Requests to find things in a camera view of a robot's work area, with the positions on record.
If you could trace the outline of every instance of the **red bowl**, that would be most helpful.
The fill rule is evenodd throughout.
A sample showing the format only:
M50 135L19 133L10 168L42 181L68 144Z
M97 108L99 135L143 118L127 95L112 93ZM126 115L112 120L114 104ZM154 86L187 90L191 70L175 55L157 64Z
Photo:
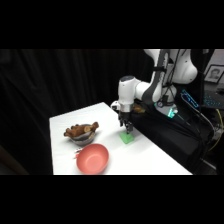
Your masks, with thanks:
M91 144L79 153L76 164L82 173L96 175L106 168L108 160L109 152L103 145Z

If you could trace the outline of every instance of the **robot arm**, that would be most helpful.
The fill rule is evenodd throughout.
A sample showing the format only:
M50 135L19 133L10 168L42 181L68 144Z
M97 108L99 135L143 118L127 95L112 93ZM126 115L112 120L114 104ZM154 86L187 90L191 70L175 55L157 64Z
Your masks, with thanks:
M147 105L159 101L169 60L169 49L145 49L144 51L154 60L154 72L151 82L141 82L134 76L121 78L118 90L119 100L111 105L112 109L120 111L120 124L121 126L125 124L128 134L133 130L129 120L134 106L134 99L142 100Z
M173 117L178 111L174 104L176 88L172 85L172 81L178 84L189 84L197 76L197 69L191 62L190 49L144 49L144 51L154 60L151 82L142 82L134 76L121 78L118 91L119 100L111 105L112 109L120 111L120 124L121 126L125 124L127 134L133 130L129 120L133 111L134 99L139 99L146 105L156 103L156 109L159 112ZM175 61L175 65L169 64L169 59Z

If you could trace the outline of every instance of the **green block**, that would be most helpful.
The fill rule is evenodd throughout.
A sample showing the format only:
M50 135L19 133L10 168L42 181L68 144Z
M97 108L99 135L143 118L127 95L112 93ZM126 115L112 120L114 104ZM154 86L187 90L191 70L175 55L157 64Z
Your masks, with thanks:
M125 144L133 142L135 140L132 134L127 134L126 132L121 133L119 136Z

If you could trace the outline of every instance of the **plush toy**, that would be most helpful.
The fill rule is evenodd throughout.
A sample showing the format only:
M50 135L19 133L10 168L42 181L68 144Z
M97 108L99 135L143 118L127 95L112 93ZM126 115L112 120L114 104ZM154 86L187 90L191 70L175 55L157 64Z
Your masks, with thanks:
M86 125L72 126L71 129L69 128L66 129L64 136L70 137L70 138L79 137L80 135L83 135L87 132L95 132L98 127L99 127L99 124L97 122L95 122L91 126L86 126Z

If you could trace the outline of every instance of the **white table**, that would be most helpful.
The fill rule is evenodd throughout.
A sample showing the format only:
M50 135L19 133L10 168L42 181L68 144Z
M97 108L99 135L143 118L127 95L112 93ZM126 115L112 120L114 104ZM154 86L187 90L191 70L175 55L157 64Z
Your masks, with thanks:
M99 123L93 143L104 145L110 154L102 174L107 175L191 175L185 168L134 128L135 141L125 145L119 134L118 115L105 103L50 118L54 175L81 175L74 159L75 145L64 137L67 128L76 124Z

